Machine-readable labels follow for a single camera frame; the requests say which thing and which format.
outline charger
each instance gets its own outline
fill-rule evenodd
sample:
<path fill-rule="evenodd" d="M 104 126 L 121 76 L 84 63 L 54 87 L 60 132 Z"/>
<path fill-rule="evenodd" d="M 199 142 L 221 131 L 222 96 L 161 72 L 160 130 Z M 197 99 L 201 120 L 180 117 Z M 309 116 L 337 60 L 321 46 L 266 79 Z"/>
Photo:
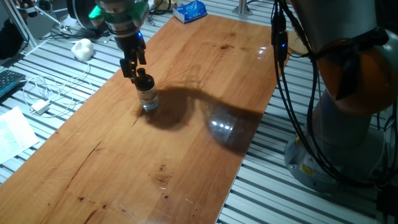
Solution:
<path fill-rule="evenodd" d="M 32 114 L 42 115 L 50 108 L 50 100 L 39 100 L 30 107 L 32 108 L 30 111 Z"/>

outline metal pole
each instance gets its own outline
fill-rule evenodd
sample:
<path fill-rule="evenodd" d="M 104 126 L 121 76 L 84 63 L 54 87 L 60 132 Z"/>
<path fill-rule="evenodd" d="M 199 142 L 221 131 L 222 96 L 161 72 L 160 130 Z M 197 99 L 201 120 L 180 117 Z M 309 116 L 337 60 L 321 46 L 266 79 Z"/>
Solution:
<path fill-rule="evenodd" d="M 30 33 L 29 28 L 27 27 L 25 20 L 22 18 L 21 14 L 18 12 L 18 9 L 13 1 L 9 0 L 1 0 L 4 8 L 7 10 L 10 18 L 14 22 L 14 25 L 18 28 L 19 32 L 22 34 L 24 39 L 29 42 L 30 47 L 35 48 L 37 43 Z"/>
<path fill-rule="evenodd" d="M 39 8 L 38 6 L 35 6 L 35 9 L 38 10 L 43 16 L 53 20 L 54 22 L 56 22 L 58 25 L 61 25 L 62 23 L 58 20 L 56 20 L 56 18 L 50 16 L 48 13 L 46 13 L 43 9 Z"/>
<path fill-rule="evenodd" d="M 65 8 L 65 9 L 57 9 L 57 10 L 54 10 L 53 12 L 54 13 L 58 13 L 58 12 L 63 12 L 63 11 L 67 11 L 68 10 L 68 8 Z"/>
<path fill-rule="evenodd" d="M 251 16 L 253 12 L 247 7 L 246 1 L 239 0 L 239 6 L 232 10 L 232 12 L 238 15 Z"/>

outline wooden tabletop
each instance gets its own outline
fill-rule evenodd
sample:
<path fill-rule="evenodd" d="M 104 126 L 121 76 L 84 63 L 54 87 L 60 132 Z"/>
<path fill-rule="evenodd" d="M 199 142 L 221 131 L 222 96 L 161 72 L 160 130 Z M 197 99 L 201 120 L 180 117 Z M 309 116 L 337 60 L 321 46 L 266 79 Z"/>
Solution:
<path fill-rule="evenodd" d="M 0 223 L 214 223 L 276 85 L 270 36 L 171 18 L 147 43 L 160 106 L 116 72 L 0 186 Z"/>

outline blue package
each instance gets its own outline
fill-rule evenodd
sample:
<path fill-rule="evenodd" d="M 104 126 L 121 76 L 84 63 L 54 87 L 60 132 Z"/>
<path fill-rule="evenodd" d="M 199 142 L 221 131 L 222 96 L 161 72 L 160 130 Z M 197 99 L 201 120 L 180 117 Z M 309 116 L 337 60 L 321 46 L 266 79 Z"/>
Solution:
<path fill-rule="evenodd" d="M 207 15 L 207 11 L 203 2 L 195 0 L 184 6 L 173 8 L 173 14 L 179 21 L 186 24 Z"/>

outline metal grating floor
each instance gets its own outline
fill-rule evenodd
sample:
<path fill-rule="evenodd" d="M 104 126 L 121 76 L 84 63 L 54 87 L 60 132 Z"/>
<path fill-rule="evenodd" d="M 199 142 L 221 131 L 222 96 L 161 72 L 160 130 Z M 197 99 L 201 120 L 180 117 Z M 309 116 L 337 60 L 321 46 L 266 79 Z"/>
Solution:
<path fill-rule="evenodd" d="M 231 11 L 238 5 L 238 0 L 202 0 L 208 13 L 217 16 L 239 19 L 269 26 L 272 4 L 254 2 L 249 5 L 252 16 L 240 17 Z M 155 26 L 144 25 L 141 32 L 148 40 L 171 14 L 154 16 Z M 80 76 L 87 68 L 70 52 L 72 44 L 48 41 L 30 53 L 23 60 L 10 68 L 27 77 L 34 75 L 52 75 L 58 82 L 65 82 L 70 77 Z M 123 53 L 112 40 L 107 44 L 95 44 L 95 55 L 90 62 L 91 70 L 87 80 L 97 90 L 119 69 L 119 59 Z M 312 67 L 308 59 L 290 58 L 285 69 L 291 98 L 299 121 L 305 123 L 308 101 L 312 84 Z M 69 86 L 77 95 L 90 93 L 87 82 L 82 88 Z M 40 89 L 27 91 L 40 97 Z M 28 104 L 33 100 L 26 98 Z M 0 102 L 0 114 L 18 106 L 29 124 L 34 129 L 40 143 L 24 151 L 15 158 L 0 165 L 0 184 L 7 180 L 79 107 L 76 105 L 67 114 L 56 118 L 32 116 L 25 105 L 22 91 L 17 91 Z M 66 108 L 63 104 L 53 104 L 50 114 L 58 114 Z M 376 118 L 372 119 L 376 127 Z M 295 135 L 294 129 L 285 112 L 279 91 L 276 88 L 264 113 L 243 163 L 231 186 L 230 193 L 220 212 L 218 223 L 378 223 L 383 217 L 376 212 L 376 190 L 352 190 L 336 195 L 315 192 L 295 180 L 284 163 L 284 147 Z M 388 217 L 384 220 L 393 223 Z"/>

